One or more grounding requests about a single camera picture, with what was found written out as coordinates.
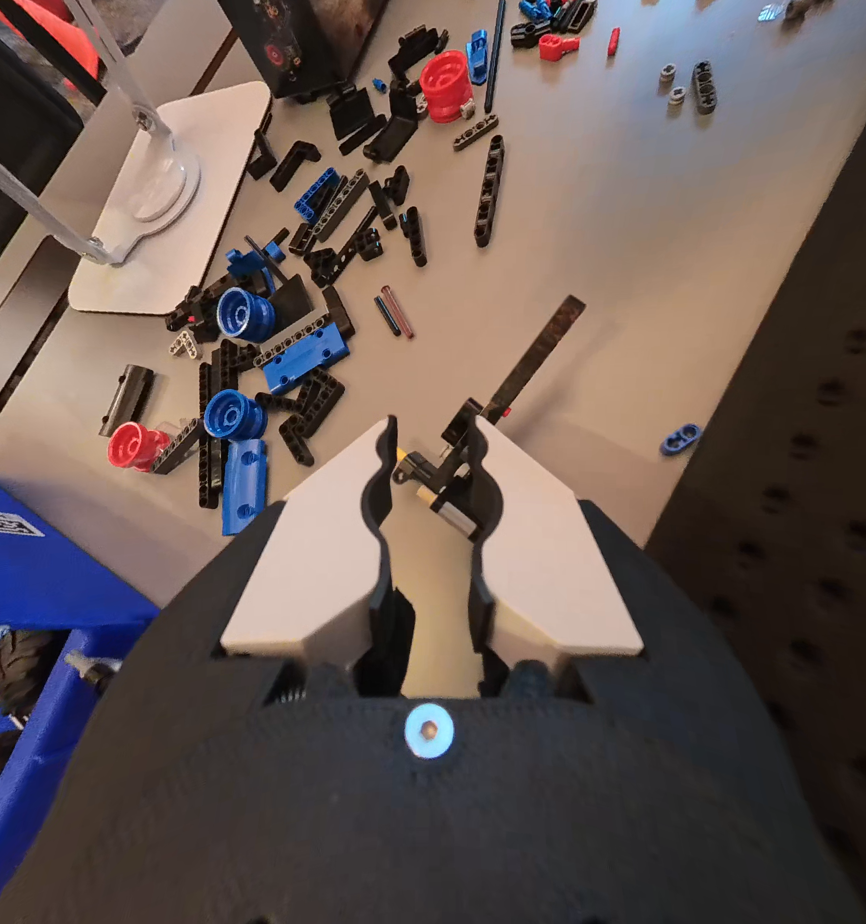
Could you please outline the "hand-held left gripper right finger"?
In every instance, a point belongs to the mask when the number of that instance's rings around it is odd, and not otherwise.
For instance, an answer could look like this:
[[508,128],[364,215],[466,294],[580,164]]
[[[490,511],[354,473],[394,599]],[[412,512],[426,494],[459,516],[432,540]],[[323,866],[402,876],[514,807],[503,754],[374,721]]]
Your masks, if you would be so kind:
[[483,695],[513,668],[560,678],[584,657],[635,657],[645,643],[573,491],[481,415],[467,432],[473,542],[468,622]]

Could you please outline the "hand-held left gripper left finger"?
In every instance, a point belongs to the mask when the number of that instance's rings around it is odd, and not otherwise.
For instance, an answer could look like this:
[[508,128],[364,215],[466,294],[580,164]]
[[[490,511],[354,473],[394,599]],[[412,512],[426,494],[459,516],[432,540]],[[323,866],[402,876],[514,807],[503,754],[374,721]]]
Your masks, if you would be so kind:
[[398,433],[384,416],[279,503],[220,638],[225,653],[333,665],[363,696],[401,694],[415,613],[394,585],[381,529]]

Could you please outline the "black toy beam assembly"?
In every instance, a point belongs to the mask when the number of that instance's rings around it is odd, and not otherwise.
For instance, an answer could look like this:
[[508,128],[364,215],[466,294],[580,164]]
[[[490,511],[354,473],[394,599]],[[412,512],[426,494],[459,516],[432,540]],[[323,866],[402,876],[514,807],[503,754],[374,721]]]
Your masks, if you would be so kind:
[[505,418],[513,402],[584,309],[582,301],[568,295],[488,402],[482,404],[474,398],[465,400],[441,435],[446,446],[439,462],[427,459],[420,452],[398,450],[392,481],[399,486],[414,483],[417,496],[427,507],[465,538],[477,540],[482,531],[472,507],[473,475],[468,462],[468,433],[472,421],[482,418],[496,424]]

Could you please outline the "blue flat toy panel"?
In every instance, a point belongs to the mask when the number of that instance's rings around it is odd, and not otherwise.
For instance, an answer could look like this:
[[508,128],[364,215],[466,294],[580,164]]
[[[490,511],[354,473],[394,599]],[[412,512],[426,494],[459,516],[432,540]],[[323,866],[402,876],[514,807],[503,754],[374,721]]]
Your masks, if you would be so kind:
[[265,509],[266,446],[254,438],[231,442],[222,486],[222,535],[242,532]]
[[308,373],[329,369],[348,355],[348,345],[337,324],[329,322],[282,350],[266,350],[257,359],[268,392],[283,396],[301,385]]

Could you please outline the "blue toy wheel rim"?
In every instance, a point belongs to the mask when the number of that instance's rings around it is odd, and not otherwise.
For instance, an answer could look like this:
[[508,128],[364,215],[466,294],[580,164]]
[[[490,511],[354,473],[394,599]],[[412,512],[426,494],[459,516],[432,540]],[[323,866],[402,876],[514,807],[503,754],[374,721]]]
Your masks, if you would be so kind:
[[265,434],[267,414],[254,399],[235,389],[224,389],[207,402],[204,426],[209,436],[219,440],[259,439]]
[[273,335],[277,314],[269,299],[233,286],[219,297],[217,322],[225,337],[261,344]]

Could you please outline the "pile of black toy beams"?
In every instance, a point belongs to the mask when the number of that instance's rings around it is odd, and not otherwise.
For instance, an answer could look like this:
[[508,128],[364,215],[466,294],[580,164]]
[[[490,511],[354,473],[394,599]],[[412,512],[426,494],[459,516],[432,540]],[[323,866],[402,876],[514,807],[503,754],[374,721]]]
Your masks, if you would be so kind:
[[265,247],[259,247],[248,238],[248,251],[232,249],[227,254],[228,271],[202,289],[209,289],[218,298],[227,289],[239,286],[246,291],[270,300],[277,314],[276,329],[264,343],[254,344],[225,337],[212,343],[215,348],[210,361],[202,361],[198,375],[199,410],[179,432],[174,442],[159,456],[151,468],[154,474],[164,475],[177,468],[192,450],[198,448],[198,503],[203,509],[216,509],[222,499],[222,486],[231,441],[209,436],[204,426],[204,412],[212,396],[224,389],[235,389],[254,399],[266,411],[283,413],[287,420],[281,423],[279,435],[294,460],[305,467],[314,463],[306,443],[320,428],[327,414],[333,410],[345,388],[329,369],[308,373],[301,385],[283,396],[271,395],[257,359],[266,350],[282,350],[291,343],[310,334],[329,322],[337,324],[346,343],[355,329],[334,288],[344,269],[356,256],[364,260],[381,255],[382,247],[373,222],[383,221],[388,229],[400,227],[404,234],[415,240],[412,255],[418,266],[426,264],[422,237],[415,221],[416,209],[395,215],[390,206],[401,206],[409,187],[409,175],[403,166],[383,185],[369,182],[368,189],[358,199],[335,232],[325,242],[313,238],[307,222],[296,230],[289,250],[304,260],[311,271],[311,281],[323,294],[326,310],[303,327],[295,324],[305,320],[312,312],[310,296],[300,275],[286,277],[280,262],[286,254],[281,244],[288,237],[282,229]]

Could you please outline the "tagged blue storage bin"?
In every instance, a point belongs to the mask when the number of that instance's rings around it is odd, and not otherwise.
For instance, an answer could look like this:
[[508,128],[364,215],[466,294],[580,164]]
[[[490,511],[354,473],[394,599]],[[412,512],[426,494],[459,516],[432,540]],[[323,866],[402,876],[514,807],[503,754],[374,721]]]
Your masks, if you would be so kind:
[[[123,660],[159,608],[0,487],[0,626],[69,633],[61,652]],[[17,866],[54,800],[97,696],[68,664],[48,670],[0,778],[0,861]]]

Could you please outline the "dark red toy axle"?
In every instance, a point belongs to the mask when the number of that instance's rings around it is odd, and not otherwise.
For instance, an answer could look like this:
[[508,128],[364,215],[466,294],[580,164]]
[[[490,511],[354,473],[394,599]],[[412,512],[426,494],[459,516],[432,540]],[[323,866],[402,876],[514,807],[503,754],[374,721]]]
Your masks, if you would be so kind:
[[393,319],[393,322],[396,328],[400,331],[401,335],[405,336],[408,340],[413,340],[415,338],[415,331],[407,317],[407,314],[405,313],[389,285],[382,286],[380,297],[386,306],[388,314]]

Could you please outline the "grey long toy beam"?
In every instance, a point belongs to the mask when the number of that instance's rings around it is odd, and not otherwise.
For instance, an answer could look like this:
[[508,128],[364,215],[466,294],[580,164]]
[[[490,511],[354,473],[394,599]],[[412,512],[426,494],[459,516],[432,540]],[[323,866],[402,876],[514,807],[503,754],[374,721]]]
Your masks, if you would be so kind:
[[315,241],[323,243],[330,237],[362,194],[368,189],[369,176],[363,168],[357,169],[326,206],[312,228]]

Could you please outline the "blue angled toy beam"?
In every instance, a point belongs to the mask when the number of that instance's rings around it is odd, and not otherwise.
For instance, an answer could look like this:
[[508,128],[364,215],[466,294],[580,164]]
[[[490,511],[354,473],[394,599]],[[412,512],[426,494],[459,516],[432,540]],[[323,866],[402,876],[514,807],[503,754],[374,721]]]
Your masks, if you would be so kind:
[[301,219],[313,226],[332,202],[339,186],[340,176],[335,168],[328,168],[294,203],[294,210]]

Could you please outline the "long black toy beam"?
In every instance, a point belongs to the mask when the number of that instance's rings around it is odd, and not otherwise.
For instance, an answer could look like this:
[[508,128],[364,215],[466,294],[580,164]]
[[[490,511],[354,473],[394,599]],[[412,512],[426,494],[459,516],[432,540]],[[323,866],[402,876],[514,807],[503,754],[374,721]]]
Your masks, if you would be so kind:
[[478,248],[486,248],[492,236],[505,153],[503,137],[494,136],[487,149],[482,186],[474,218],[473,238]]

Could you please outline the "white book stand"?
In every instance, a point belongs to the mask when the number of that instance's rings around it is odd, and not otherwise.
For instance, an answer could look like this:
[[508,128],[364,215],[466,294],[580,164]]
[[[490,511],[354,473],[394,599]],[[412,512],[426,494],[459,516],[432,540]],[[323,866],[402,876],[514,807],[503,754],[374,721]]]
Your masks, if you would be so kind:
[[205,279],[272,96],[254,80],[156,107],[93,3],[71,7],[129,104],[135,140],[90,237],[1,164],[0,191],[80,256],[70,306],[163,316]]

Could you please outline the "black curved toy panel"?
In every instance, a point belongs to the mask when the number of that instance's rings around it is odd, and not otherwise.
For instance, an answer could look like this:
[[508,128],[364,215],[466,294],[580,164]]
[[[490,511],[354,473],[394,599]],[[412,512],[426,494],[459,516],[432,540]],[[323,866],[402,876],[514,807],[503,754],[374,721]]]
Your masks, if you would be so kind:
[[394,163],[418,126],[418,119],[393,116],[380,133],[362,147],[363,156],[377,165]]

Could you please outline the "black thin toy beam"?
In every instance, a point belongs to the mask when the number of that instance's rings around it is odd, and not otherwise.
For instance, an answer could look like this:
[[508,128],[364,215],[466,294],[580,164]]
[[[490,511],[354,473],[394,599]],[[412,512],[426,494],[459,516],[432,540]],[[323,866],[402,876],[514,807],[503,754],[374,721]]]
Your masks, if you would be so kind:
[[484,118],[474,122],[452,141],[453,152],[458,153],[465,150],[476,141],[484,138],[486,134],[495,130],[498,124],[499,118],[496,113],[488,114]]

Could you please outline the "black square toy panel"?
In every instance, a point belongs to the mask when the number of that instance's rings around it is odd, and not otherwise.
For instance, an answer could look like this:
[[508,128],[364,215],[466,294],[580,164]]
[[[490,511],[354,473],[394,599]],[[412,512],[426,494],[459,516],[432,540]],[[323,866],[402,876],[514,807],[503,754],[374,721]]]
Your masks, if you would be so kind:
[[368,90],[348,81],[335,86],[326,102],[338,141],[346,140],[375,118]]

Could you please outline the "black office chair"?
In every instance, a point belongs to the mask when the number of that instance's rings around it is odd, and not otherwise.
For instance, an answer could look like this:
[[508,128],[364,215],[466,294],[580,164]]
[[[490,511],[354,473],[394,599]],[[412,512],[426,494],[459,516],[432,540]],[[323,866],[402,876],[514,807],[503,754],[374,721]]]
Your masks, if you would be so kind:
[[[0,39],[0,164],[39,194],[82,129],[72,105]],[[26,216],[0,191],[0,256]]]

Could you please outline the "long black toy axle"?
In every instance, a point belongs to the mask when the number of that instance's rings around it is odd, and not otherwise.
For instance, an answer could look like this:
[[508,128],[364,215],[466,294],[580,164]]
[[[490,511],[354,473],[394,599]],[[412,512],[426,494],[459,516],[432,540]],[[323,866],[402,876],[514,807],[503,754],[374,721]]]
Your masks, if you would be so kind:
[[505,27],[507,6],[508,2],[506,0],[500,0],[497,2],[496,21],[492,35],[489,65],[486,78],[486,92],[484,102],[484,112],[486,115],[490,115],[494,108],[494,101],[496,96],[496,75]]

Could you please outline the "toy truck set box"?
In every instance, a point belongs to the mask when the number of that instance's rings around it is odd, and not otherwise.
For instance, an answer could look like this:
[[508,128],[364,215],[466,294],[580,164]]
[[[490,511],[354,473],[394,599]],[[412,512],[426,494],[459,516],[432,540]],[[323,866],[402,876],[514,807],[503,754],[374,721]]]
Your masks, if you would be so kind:
[[387,1],[220,1],[275,99],[310,103],[346,84]]

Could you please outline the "pile of small toy pins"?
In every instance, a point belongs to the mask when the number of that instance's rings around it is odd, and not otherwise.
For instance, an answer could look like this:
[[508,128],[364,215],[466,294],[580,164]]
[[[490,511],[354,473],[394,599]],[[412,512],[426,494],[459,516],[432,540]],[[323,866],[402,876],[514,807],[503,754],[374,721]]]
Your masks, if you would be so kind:
[[597,1],[519,1],[527,22],[556,34],[578,34],[593,18]]

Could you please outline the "red bag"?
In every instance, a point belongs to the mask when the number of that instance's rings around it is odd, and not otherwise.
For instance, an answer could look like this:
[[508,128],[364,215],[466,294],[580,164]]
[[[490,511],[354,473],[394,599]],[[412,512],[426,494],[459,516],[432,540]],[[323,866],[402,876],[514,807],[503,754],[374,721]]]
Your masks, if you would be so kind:
[[102,83],[20,4],[0,1],[0,15],[85,97],[94,104],[101,102],[105,94]]

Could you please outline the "clear plastic bag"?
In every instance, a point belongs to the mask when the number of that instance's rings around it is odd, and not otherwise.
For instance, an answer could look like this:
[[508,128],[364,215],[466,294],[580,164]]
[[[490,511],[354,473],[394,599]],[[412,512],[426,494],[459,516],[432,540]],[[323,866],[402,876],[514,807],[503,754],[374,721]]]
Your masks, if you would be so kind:
[[833,1],[776,1],[767,3],[758,14],[758,22],[781,20],[785,24],[798,24],[807,15],[817,9],[824,8]]

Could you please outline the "black toy frame assembly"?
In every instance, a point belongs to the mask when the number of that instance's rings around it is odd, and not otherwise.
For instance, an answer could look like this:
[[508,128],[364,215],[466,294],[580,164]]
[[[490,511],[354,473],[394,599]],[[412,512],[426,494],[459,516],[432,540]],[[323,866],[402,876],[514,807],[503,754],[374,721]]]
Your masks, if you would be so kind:
[[183,300],[165,317],[168,331],[188,331],[199,344],[214,343],[222,336],[217,320],[218,298],[207,288],[191,286]]

